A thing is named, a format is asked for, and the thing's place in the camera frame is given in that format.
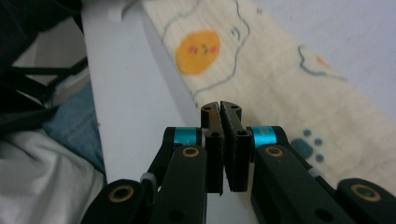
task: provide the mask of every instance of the denim fabric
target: denim fabric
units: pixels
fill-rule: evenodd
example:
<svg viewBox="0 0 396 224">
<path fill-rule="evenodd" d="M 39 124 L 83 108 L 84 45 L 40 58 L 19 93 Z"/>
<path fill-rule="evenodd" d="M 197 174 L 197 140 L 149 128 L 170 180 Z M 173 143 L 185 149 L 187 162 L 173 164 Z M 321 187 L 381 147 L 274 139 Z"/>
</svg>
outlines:
<svg viewBox="0 0 396 224">
<path fill-rule="evenodd" d="M 51 138 L 105 173 L 91 84 L 61 105 L 42 127 Z"/>
</svg>

